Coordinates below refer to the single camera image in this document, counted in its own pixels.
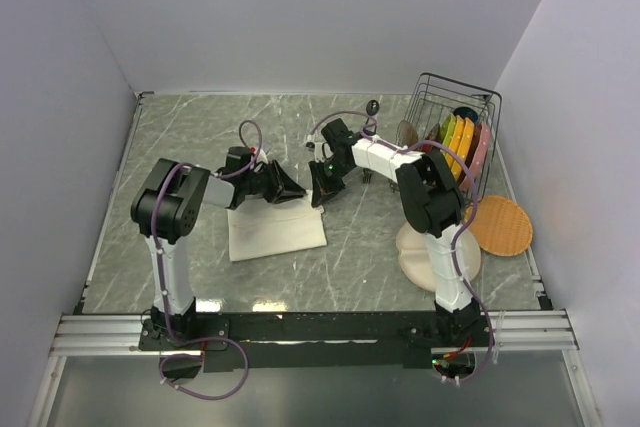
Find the white cloth napkin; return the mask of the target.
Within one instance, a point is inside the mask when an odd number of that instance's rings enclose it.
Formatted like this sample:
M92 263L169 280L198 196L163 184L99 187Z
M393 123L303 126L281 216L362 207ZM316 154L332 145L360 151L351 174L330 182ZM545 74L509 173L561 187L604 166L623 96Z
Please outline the white cloth napkin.
M311 191L279 204L245 200L227 211L229 258L240 262L325 247L322 207L311 205Z

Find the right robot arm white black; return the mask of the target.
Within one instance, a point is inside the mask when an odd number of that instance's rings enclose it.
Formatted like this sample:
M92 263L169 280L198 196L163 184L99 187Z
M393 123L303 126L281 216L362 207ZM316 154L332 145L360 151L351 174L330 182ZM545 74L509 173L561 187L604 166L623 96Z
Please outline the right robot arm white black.
M408 224L424 238L435 277L436 311L447 314L437 322L440 339L460 345L473 330L467 315L477 317L481 302L468 280L456 244L461 233L464 199L444 155L434 147L424 153L394 145L377 135L350 130L337 118L321 129L331 155L309 163L311 205L321 206L345 188L343 178L355 168L369 169L397 185Z

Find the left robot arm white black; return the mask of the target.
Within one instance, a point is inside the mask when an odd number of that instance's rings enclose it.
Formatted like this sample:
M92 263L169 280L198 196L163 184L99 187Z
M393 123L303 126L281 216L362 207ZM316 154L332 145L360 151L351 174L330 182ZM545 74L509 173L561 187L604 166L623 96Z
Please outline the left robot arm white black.
M155 298L152 321L163 325L164 339L177 349L197 340L196 300L189 280L186 237L204 204L237 209L248 197L281 204L306 196L275 161L254 148L233 146L216 172L161 158L146 177L130 208L131 219L152 256Z

